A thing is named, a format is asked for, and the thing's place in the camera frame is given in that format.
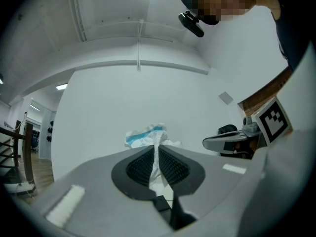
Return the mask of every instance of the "ceiling light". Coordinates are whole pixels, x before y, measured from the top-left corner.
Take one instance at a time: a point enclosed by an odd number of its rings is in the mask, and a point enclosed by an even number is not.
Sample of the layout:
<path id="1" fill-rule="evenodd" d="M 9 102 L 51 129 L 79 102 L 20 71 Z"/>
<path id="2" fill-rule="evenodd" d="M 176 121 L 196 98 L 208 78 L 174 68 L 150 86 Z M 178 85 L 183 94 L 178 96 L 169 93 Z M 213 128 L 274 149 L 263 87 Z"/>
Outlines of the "ceiling light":
<path id="1" fill-rule="evenodd" d="M 39 109 L 38 108 L 36 108 L 36 107 L 34 107 L 33 105 L 30 105 L 31 107 L 33 107 L 34 109 L 36 109 L 36 110 L 38 110 L 39 111 Z"/>
<path id="2" fill-rule="evenodd" d="M 58 90 L 65 89 L 65 88 L 67 87 L 67 85 L 68 85 L 68 83 L 67 83 L 67 84 L 63 84 L 63 85 L 59 85 L 59 86 L 57 86 L 56 88 L 57 88 Z"/>

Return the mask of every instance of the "white label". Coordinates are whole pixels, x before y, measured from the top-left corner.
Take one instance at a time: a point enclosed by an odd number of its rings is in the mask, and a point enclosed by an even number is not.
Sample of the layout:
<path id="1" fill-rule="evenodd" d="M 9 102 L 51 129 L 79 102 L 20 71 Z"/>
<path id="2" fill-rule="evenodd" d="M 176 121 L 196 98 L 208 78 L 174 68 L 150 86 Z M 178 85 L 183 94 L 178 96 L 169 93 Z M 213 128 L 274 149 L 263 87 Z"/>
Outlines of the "white label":
<path id="1" fill-rule="evenodd" d="M 231 171 L 231 172 L 235 172 L 235 173 L 238 173 L 238 174 L 244 174 L 246 172 L 246 170 L 247 170 L 246 168 L 241 168 L 241 167 L 233 166 L 233 165 L 230 165 L 230 164 L 225 164 L 223 166 L 223 169 Z"/>

